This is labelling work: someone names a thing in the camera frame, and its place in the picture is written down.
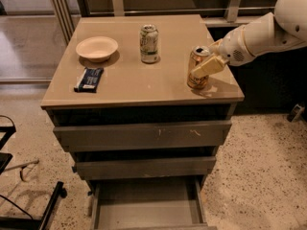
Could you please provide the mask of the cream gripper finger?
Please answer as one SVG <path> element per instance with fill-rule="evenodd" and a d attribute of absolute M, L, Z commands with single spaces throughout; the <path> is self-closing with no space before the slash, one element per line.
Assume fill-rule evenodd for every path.
<path fill-rule="evenodd" d="M 208 46 L 209 52 L 211 54 L 219 54 L 221 52 L 220 46 L 222 44 L 222 40 L 219 39 Z"/>
<path fill-rule="evenodd" d="M 197 79 L 222 72 L 228 60 L 222 56 L 211 55 L 199 63 L 192 71 L 191 75 Z"/>

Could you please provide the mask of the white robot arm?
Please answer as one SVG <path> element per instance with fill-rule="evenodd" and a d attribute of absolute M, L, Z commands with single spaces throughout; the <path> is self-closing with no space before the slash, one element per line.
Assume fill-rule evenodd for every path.
<path fill-rule="evenodd" d="M 299 49 L 307 43 L 307 0 L 277 0 L 274 12 L 230 31 L 208 47 L 209 56 L 191 70 L 197 79 L 241 66 L 272 52 Z"/>

